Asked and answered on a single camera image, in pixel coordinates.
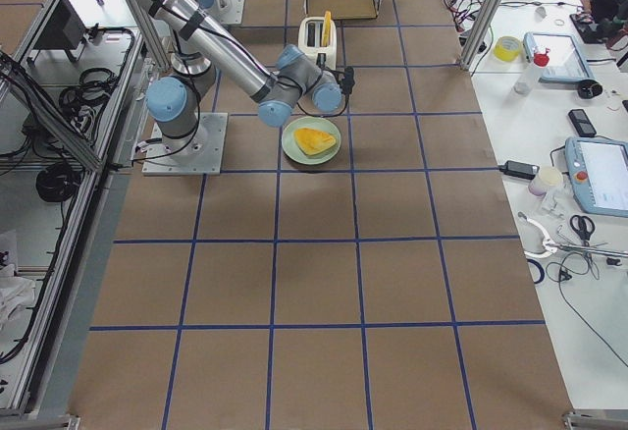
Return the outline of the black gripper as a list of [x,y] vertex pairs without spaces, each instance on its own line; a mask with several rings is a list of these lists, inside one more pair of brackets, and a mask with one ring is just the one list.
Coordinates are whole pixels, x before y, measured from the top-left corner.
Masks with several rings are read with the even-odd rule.
[[327,54],[324,52],[318,53],[316,58],[316,65],[321,69],[327,68]]

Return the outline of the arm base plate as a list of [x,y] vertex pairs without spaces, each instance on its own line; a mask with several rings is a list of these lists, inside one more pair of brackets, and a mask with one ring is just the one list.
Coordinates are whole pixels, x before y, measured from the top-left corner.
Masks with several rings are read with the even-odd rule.
[[150,144],[144,155],[141,171],[144,176],[195,176],[221,173],[225,137],[229,115],[201,112],[199,127],[191,136],[179,140],[163,137],[157,123],[152,137],[159,141]]
[[223,26],[240,26],[245,0],[215,0],[209,14]]

